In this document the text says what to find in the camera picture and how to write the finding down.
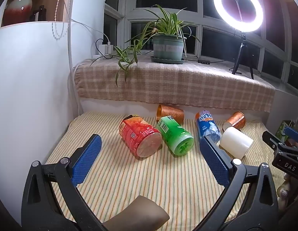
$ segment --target glowing light ring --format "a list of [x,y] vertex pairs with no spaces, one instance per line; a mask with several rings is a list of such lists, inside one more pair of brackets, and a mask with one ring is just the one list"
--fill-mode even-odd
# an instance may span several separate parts
[[242,32],[251,32],[257,30],[263,23],[263,9],[258,2],[258,0],[250,0],[255,7],[256,10],[256,18],[254,21],[247,23],[235,20],[232,16],[230,16],[227,11],[224,9],[222,5],[222,0],[213,0],[214,6],[222,17],[222,19],[227,22],[230,26]]

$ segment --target green plant pot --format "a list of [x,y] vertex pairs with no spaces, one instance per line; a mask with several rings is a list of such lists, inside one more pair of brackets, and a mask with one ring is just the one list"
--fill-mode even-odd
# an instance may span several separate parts
[[153,39],[153,57],[164,60],[181,61],[183,41],[174,35],[155,35]]

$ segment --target green plastic bottle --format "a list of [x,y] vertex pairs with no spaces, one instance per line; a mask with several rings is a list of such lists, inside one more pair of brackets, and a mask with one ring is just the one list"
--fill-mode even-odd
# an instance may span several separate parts
[[156,128],[161,132],[167,146],[177,156],[183,156],[194,145],[194,137],[181,127],[172,116],[162,117]]

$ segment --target screw head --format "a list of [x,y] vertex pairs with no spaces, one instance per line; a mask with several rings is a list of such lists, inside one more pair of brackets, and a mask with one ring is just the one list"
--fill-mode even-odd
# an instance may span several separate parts
[[60,160],[60,163],[62,164],[67,164],[69,162],[69,159],[67,157],[63,157],[61,160]]
[[262,163],[263,168],[269,168],[269,165],[267,163]]
[[34,161],[34,162],[32,163],[32,166],[33,166],[33,167],[37,167],[38,164],[39,164],[39,161]]
[[238,166],[239,166],[239,165],[241,165],[241,163],[242,163],[242,162],[241,162],[241,160],[240,160],[240,159],[237,159],[237,158],[236,158],[236,159],[233,159],[233,164],[235,164],[235,165],[238,165]]

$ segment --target copper cup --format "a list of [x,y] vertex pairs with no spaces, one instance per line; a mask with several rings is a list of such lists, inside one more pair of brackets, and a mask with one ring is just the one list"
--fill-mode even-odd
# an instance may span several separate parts
[[223,130],[225,131],[229,127],[235,127],[241,129],[246,123],[245,116],[242,112],[235,112],[226,122],[223,124]]
[[183,124],[184,112],[181,109],[164,106],[160,104],[156,112],[156,122],[158,122],[161,119],[161,117],[164,116],[172,116],[175,119],[175,121],[178,122],[180,125]]

